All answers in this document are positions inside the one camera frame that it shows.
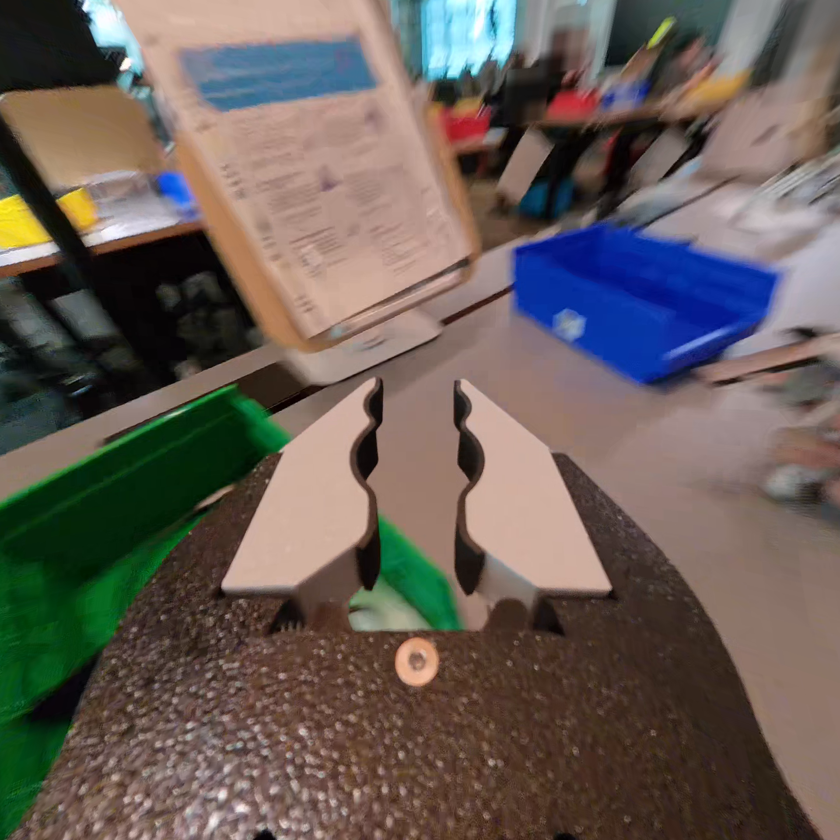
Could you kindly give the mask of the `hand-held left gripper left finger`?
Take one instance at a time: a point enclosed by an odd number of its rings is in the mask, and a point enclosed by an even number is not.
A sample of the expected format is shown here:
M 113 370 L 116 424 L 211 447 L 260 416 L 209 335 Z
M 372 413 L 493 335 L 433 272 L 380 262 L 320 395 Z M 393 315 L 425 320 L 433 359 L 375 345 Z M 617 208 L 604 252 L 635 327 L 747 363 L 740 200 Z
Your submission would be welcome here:
M 282 449 L 222 593 L 290 598 L 315 611 L 374 589 L 382 544 L 368 479 L 383 397 L 382 379 L 367 379 Z

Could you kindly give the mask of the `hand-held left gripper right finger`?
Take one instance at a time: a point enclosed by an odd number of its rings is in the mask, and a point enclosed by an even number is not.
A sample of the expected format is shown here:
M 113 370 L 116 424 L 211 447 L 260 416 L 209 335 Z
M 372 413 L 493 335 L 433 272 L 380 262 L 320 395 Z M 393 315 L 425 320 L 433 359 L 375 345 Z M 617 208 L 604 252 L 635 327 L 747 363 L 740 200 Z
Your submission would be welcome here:
M 488 614 L 536 614 L 549 599 L 604 599 L 605 567 L 552 450 L 466 379 L 454 383 L 455 574 Z

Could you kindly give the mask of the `green plastic bin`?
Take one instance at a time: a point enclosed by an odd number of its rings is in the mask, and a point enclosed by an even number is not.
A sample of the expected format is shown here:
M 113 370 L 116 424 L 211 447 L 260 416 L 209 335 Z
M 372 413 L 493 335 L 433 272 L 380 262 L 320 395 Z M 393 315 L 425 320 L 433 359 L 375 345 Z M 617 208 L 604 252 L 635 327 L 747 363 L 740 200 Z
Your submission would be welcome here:
M 452 732 L 354 596 L 222 580 L 291 441 L 234 387 L 2 503 L 2 838 L 476 838 Z M 431 629 L 443 576 L 379 518 Z

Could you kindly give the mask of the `blue plastic bin white tag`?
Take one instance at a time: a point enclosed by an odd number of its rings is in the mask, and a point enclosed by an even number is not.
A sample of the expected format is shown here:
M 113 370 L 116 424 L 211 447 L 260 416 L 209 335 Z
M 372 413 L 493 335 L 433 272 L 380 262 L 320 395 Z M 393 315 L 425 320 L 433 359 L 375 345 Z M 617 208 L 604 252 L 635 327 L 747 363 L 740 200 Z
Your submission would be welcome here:
M 511 278 L 522 316 L 646 385 L 754 334 L 781 273 L 602 224 L 516 248 Z

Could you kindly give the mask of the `black metal pole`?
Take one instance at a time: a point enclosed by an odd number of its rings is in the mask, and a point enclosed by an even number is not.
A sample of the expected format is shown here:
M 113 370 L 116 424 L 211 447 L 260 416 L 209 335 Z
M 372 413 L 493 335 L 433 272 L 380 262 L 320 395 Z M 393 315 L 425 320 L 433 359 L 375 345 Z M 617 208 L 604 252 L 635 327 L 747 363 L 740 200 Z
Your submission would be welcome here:
M 2 167 L 15 184 L 18 194 L 55 243 L 58 250 L 56 264 L 63 273 L 66 283 L 74 291 L 96 291 L 101 280 L 101 273 L 91 252 L 60 209 L 52 192 L 34 163 L 27 157 L 5 119 L 1 119 L 1 159 Z M 72 341 L 78 353 L 99 372 L 114 395 L 127 400 L 139 394 L 135 381 L 102 363 L 101 354 L 95 351 L 77 327 L 61 313 L 54 298 L 38 290 L 31 290 L 30 294 Z

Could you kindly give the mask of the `red plastic bin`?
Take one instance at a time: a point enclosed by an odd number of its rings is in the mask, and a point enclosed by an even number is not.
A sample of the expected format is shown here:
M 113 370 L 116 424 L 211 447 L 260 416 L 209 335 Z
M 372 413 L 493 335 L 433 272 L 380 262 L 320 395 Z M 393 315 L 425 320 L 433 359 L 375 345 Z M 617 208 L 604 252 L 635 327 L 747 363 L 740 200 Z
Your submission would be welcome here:
M 439 116 L 444 134 L 451 144 L 483 141 L 490 129 L 491 111 L 488 108 L 473 112 L 449 108 L 442 110 Z
M 595 113 L 600 104 L 597 91 L 561 90 L 549 102 L 545 118 L 560 121 L 583 121 Z

